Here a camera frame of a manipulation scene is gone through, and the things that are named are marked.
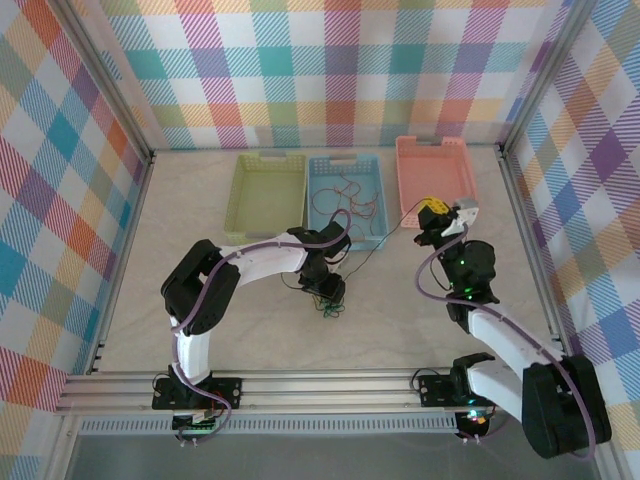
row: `enclosure wall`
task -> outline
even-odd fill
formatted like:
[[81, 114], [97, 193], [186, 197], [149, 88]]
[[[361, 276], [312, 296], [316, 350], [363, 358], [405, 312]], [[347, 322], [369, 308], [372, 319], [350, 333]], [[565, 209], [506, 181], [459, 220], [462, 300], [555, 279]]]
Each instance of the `enclosure wall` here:
[[513, 158], [571, 343], [640, 478], [640, 2], [599, 2]]
[[74, 0], [158, 148], [495, 143], [572, 0]]
[[36, 475], [143, 164], [44, 0], [0, 0], [0, 478]]

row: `red wire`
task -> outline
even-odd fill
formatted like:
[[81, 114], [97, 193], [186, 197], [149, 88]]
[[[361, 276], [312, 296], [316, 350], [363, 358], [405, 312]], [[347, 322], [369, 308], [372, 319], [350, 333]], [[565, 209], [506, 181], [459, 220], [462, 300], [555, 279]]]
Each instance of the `red wire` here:
[[[320, 194], [321, 192], [333, 192], [333, 193], [337, 194], [338, 195], [338, 204], [336, 206], [336, 209], [340, 208], [340, 203], [342, 203], [342, 198], [345, 197], [349, 202], [349, 212], [352, 215], [356, 216], [356, 217], [362, 218], [363, 220], [370, 220], [370, 222], [369, 222], [369, 232], [371, 233], [371, 235], [374, 235], [374, 233], [373, 233], [373, 219], [378, 214], [377, 200], [378, 200], [379, 192], [375, 192], [373, 194], [373, 198], [370, 201], [364, 202], [364, 203], [359, 203], [357, 201], [357, 196], [362, 191], [362, 186], [358, 182], [356, 182], [354, 180], [349, 180], [347, 177], [345, 177], [344, 176], [344, 172], [340, 172], [340, 177], [345, 182], [347, 182], [347, 185], [342, 189], [340, 189], [336, 185], [334, 185], [333, 188], [321, 188], [320, 190], [316, 191], [313, 194], [313, 196], [311, 197], [311, 208], [313, 208], [313, 210], [315, 210], [320, 215], [332, 215], [333, 211], [332, 212], [321, 212], [318, 209], [318, 207], [316, 207], [316, 204], [315, 204], [316, 196], [318, 194]], [[356, 192], [352, 192], [351, 191], [351, 187], [354, 186], [354, 185], [358, 189]], [[352, 228], [353, 227], [358, 227], [360, 229], [360, 231], [362, 232], [362, 237], [363, 238], [366, 236], [365, 233], [364, 233], [364, 230], [362, 229], [362, 227], [360, 225], [354, 224], [354, 225], [352, 225]]]
[[[212, 392], [214, 395], [218, 395], [219, 397], [222, 397], [222, 393], [220, 393], [218, 390], [215, 390], [214, 392]], [[213, 410], [213, 417], [214, 418], [219, 418], [222, 416], [222, 414], [224, 413], [224, 411], [227, 409], [227, 407], [225, 407], [224, 405], [222, 406], [222, 409], [220, 410], [220, 413], [218, 415], [216, 415], [216, 401], [215, 400], [211, 400], [211, 409]]]

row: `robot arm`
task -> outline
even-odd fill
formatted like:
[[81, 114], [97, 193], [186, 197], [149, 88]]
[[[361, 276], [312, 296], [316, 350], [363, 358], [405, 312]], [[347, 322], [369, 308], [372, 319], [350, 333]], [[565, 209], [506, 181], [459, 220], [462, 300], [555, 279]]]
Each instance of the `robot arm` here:
[[[418, 269], [418, 290], [447, 303], [450, 318], [499, 357], [481, 353], [455, 360], [450, 372], [455, 397], [462, 404], [482, 399], [503, 408], [522, 423], [529, 443], [544, 458], [587, 446], [592, 452], [596, 443], [611, 438], [594, 367], [583, 355], [565, 356], [537, 339], [497, 305], [490, 287], [496, 275], [493, 247], [464, 241], [467, 215], [460, 213], [474, 204], [463, 200], [449, 209], [437, 199], [427, 199], [418, 214], [422, 233], [414, 239], [420, 246], [436, 248]], [[450, 282], [446, 297], [420, 286], [420, 273], [435, 258]]]
[[[209, 377], [211, 330], [222, 319], [236, 288], [270, 275], [301, 272], [299, 283], [303, 291], [340, 303], [345, 284], [340, 275], [329, 271], [326, 259], [347, 247], [349, 237], [345, 235], [327, 248], [312, 246], [331, 243], [343, 232], [338, 223], [330, 222], [321, 232], [293, 228], [273, 239], [241, 247], [217, 248], [209, 240], [197, 242], [162, 286], [165, 307], [177, 336], [174, 353], [186, 380], [197, 385]], [[179, 328], [204, 288], [201, 276], [208, 276], [223, 258], [229, 259], [210, 279], [193, 321]]]
[[[279, 243], [301, 243], [290, 233], [283, 233], [278, 237], [258, 244], [273, 241]], [[220, 255], [226, 257], [230, 253], [239, 250], [240, 247], [221, 247]], [[306, 258], [307, 252], [303, 248], [269, 247], [238, 255], [236, 258], [229, 260], [228, 264], [237, 267], [239, 279], [236, 283], [236, 288], [238, 288], [270, 275], [297, 272], [302, 268]], [[171, 316], [171, 326], [177, 327], [179, 324], [180, 321], [175, 316]], [[181, 330], [177, 335], [179, 363], [187, 379], [191, 383], [198, 384], [207, 378], [211, 371], [209, 366], [211, 330], [199, 335], [189, 335], [184, 330]]]

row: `black wire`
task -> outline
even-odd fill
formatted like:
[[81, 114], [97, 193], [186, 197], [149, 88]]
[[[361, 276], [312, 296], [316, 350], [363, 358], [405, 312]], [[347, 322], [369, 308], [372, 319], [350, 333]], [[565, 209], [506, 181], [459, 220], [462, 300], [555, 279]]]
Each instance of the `black wire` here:
[[431, 276], [433, 276], [433, 279], [436, 281], [436, 283], [441, 289], [443, 289], [445, 292], [448, 292], [451, 290], [451, 287], [445, 288], [445, 286], [442, 285], [442, 283], [440, 283], [440, 280], [438, 280], [438, 277], [436, 277], [436, 274], [433, 272], [433, 262], [429, 264], [429, 271], [431, 272]]
[[419, 368], [418, 370], [415, 371], [415, 373], [413, 374], [413, 376], [411, 377], [411, 380], [409, 380], [409, 387], [411, 388], [411, 390], [414, 390], [416, 393], [420, 393], [420, 390], [416, 388], [415, 386], [415, 381], [416, 381], [416, 377], [418, 376], [418, 374], [422, 371], [422, 370], [428, 370], [430, 372], [435, 373], [436, 375], [438, 375], [439, 377], [441, 377], [442, 375], [440, 375], [440, 373], [437, 370], [434, 370], [433, 368]]
[[486, 420], [490, 420], [491, 418], [495, 417], [496, 415], [496, 406], [493, 406], [493, 409], [491, 410], [491, 413], [489, 415], [485, 415], [485, 419]]
[[327, 265], [337, 265], [340, 262], [342, 262], [346, 258], [347, 253], [349, 253], [349, 250], [351, 250], [351, 245], [352, 245], [351, 242], [349, 242], [349, 245], [347, 245], [347, 249], [345, 250], [344, 255], [342, 256], [342, 258], [340, 260], [337, 260], [335, 262], [330, 262], [329, 260], [325, 260], [325, 263]]
[[164, 373], [164, 372], [160, 372], [160, 373], [158, 373], [155, 377], [153, 377], [153, 380], [151, 380], [151, 388], [153, 388], [153, 391], [154, 391], [154, 392], [156, 392], [156, 393], [160, 393], [160, 394], [161, 394], [162, 392], [160, 392], [160, 391], [156, 388], [156, 380], [158, 380], [158, 377], [159, 377], [159, 376], [161, 376], [161, 375], [163, 375], [163, 376], [165, 376], [165, 377], [167, 377], [167, 378], [171, 378], [171, 377], [169, 376], [169, 374], [168, 374], [168, 373]]
[[395, 228], [394, 228], [393, 230], [391, 230], [389, 233], [387, 233], [384, 237], [382, 237], [382, 240], [380, 240], [380, 241], [378, 242], [378, 244], [373, 248], [373, 250], [371, 250], [371, 251], [369, 252], [369, 255], [367, 255], [367, 258], [365, 258], [365, 259], [364, 259], [364, 261], [363, 261], [360, 265], [358, 265], [358, 266], [356, 267], [356, 269], [355, 269], [355, 270], [353, 270], [353, 271], [349, 272], [349, 273], [347, 274], [347, 276], [346, 276], [346, 277], [344, 277], [344, 281], [345, 281], [345, 282], [347, 281], [347, 279], [348, 279], [351, 275], [353, 275], [354, 273], [356, 273], [358, 270], [360, 270], [360, 268], [362, 268], [362, 266], [363, 266], [365, 263], [367, 263], [367, 260], [369, 260], [369, 259], [371, 258], [371, 255], [373, 255], [373, 252], [375, 252], [375, 251], [378, 249], [378, 247], [379, 247], [380, 245], [382, 245], [382, 242], [384, 242], [384, 241], [389, 237], [389, 235], [391, 235], [391, 234], [392, 234], [392, 233], [394, 233], [398, 228], [400, 228], [400, 225], [402, 224], [402, 220], [404, 220], [405, 218], [407, 218], [407, 216], [408, 216], [408, 215], [413, 211], [413, 209], [414, 209], [414, 208], [416, 208], [418, 205], [420, 205], [423, 201], [424, 201], [424, 199], [422, 199], [422, 200], [418, 200], [418, 202], [416, 202], [416, 204], [415, 204], [413, 207], [411, 207], [411, 208], [407, 211], [407, 213], [405, 213], [405, 214], [402, 216], [402, 218], [400, 219], [400, 221], [398, 222], [398, 224], [395, 226]]
[[282, 273], [280, 274], [280, 280], [282, 280], [282, 283], [284, 283], [285, 287], [290, 288], [291, 290], [302, 290], [302, 288], [292, 287], [287, 282], [285, 282], [284, 281], [284, 274], [282, 274]]

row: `plastic basket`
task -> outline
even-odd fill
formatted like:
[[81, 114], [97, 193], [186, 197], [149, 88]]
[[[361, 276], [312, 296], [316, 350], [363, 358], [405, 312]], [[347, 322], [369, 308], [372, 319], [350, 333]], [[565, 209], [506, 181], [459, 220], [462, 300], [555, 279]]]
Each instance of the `plastic basket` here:
[[[439, 198], [450, 206], [459, 198], [477, 200], [471, 157], [462, 138], [444, 137], [440, 145], [429, 145], [416, 137], [398, 137], [396, 162], [403, 217], [425, 197]], [[409, 213], [401, 225], [419, 228], [417, 211]]]
[[[344, 189], [349, 182], [357, 182], [351, 187], [351, 194], [358, 203], [366, 203], [375, 198], [375, 214], [371, 218], [352, 215], [351, 250], [373, 250], [389, 233], [387, 206], [377, 155], [359, 154], [350, 156], [316, 156], [309, 159], [307, 217], [309, 228], [322, 230], [333, 212], [338, 208], [350, 210], [349, 199], [333, 189]], [[356, 207], [363, 213], [372, 213], [373, 208]], [[343, 215], [336, 217], [343, 227], [347, 221]]]
[[304, 155], [238, 156], [224, 232], [232, 245], [301, 226], [307, 187]]

